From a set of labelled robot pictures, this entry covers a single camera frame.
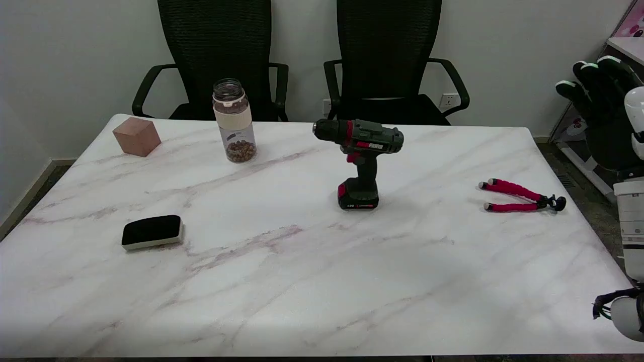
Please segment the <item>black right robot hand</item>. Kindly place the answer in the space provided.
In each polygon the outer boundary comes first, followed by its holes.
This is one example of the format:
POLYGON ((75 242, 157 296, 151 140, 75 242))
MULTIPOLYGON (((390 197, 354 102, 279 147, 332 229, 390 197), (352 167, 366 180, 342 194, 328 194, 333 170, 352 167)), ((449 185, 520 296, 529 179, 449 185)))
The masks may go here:
POLYGON ((576 62, 575 81, 559 81, 555 89, 573 104, 586 121, 584 131, 591 156, 603 168, 623 172, 642 168, 642 159, 631 144, 635 130, 626 115, 625 97, 642 86, 628 64, 612 56, 596 62, 576 62))

